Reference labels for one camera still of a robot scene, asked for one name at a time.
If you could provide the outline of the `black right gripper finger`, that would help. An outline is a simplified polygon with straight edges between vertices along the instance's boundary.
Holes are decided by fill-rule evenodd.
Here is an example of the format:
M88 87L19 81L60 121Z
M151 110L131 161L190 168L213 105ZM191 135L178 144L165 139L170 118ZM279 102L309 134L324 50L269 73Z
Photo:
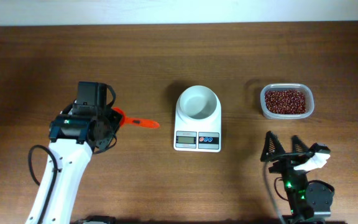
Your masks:
M297 136L294 135L291 137L292 152L293 153L305 153L308 152L309 147L304 144L304 142Z
M268 131L265 135L264 148L260 157L261 162L272 161L276 157L285 153L283 146L281 145L278 137L273 132Z

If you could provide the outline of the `orange measuring scoop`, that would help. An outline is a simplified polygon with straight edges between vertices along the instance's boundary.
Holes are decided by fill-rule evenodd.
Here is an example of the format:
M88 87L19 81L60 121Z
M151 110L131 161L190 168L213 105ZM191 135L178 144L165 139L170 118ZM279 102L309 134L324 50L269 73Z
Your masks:
M150 119L128 117L125 114L125 112L118 107L114 107L113 110L118 112L122 116L122 119L119 124L120 127L123 127L125 124L131 124L134 126L139 126L142 128L150 128L150 129L157 129L160 127L160 124L158 122L150 120Z

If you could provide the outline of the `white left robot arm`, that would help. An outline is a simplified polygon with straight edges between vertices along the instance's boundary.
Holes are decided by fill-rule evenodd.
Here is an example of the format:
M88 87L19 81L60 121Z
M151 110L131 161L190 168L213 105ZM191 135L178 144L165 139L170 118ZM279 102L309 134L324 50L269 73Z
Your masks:
M47 153L47 163L27 223L69 223L78 187L93 155L106 152L117 143L123 116L113 110L116 99L112 86L79 82L76 99L49 126L49 145L30 148L27 162L35 177L32 155L36 149Z

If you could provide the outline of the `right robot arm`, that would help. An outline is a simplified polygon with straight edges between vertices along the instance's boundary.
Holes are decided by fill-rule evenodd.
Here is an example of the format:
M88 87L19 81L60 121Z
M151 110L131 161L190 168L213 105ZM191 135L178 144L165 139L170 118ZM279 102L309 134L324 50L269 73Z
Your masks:
M280 223L324 223L331 216L335 188L322 180L308 180L307 174L325 166L331 150L325 144L308 147L298 136L291 137L292 151L286 152L273 132L265 135L260 161L264 163L262 175L270 201ZM288 202L290 215L282 215L273 196L267 174L278 174Z

